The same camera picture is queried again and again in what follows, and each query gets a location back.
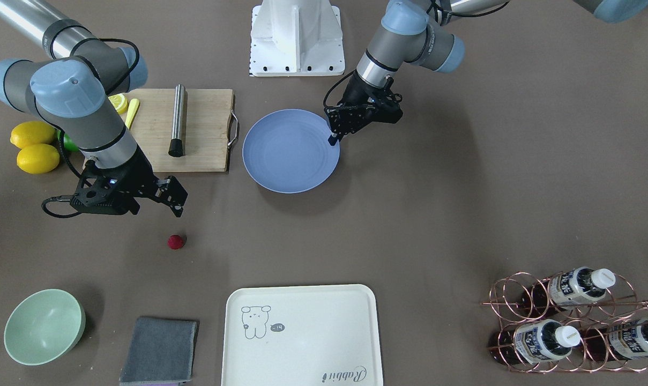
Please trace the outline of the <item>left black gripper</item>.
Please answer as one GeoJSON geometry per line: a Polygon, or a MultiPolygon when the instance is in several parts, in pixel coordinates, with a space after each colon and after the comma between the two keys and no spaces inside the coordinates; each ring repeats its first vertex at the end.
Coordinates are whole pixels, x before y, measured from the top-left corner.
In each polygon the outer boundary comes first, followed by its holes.
{"type": "Polygon", "coordinates": [[[324,105],[324,112],[327,117],[331,134],[328,142],[335,146],[346,135],[356,132],[356,129],[363,129],[366,125],[379,122],[395,124],[403,116],[400,102],[403,97],[399,93],[393,93],[391,86],[394,78],[385,76],[380,87],[368,85],[356,72],[348,73],[337,81],[326,93],[326,101],[331,91],[340,83],[351,77],[344,94],[335,106],[324,105]]]}

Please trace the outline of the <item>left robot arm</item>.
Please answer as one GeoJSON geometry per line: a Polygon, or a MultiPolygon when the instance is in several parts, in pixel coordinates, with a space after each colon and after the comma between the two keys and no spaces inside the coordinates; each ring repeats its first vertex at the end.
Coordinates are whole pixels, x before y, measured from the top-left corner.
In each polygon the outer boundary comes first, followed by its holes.
{"type": "Polygon", "coordinates": [[[346,88],[338,103],[323,104],[330,130],[327,143],[336,146],[369,124],[395,124],[403,116],[402,96],[392,91],[402,64],[450,73],[464,58],[463,41],[444,27],[458,19],[494,14],[508,1],[389,1],[380,26],[356,68],[344,76],[346,88]]]}

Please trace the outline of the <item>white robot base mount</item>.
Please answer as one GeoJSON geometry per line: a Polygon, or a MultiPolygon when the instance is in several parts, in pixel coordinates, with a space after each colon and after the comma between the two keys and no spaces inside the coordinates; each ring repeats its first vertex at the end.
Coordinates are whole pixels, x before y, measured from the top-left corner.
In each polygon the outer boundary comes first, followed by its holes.
{"type": "Polygon", "coordinates": [[[251,15],[251,76],[344,73],[340,10],[329,1],[263,1],[251,15]]]}

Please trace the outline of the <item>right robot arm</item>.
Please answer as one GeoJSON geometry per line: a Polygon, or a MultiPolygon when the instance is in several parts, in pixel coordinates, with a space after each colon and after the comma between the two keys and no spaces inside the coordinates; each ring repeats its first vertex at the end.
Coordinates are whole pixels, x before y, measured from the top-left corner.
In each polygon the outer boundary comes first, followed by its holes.
{"type": "Polygon", "coordinates": [[[183,212],[187,192],[174,176],[162,179],[108,98],[145,85],[147,66],[137,46],[111,47],[45,1],[0,1],[0,19],[49,56],[35,63],[0,61],[0,101],[61,130],[85,156],[76,190],[57,196],[74,214],[138,213],[137,198],[183,212]]]}

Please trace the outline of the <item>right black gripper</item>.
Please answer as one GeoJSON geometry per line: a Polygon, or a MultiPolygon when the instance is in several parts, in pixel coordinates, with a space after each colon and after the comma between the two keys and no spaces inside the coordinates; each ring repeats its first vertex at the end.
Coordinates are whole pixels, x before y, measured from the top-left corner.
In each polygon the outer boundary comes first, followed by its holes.
{"type": "Polygon", "coordinates": [[[79,213],[137,214],[136,197],[152,198],[180,218],[188,193],[175,176],[157,178],[138,147],[131,159],[116,168],[101,169],[93,160],[86,161],[69,204],[79,213]]]}

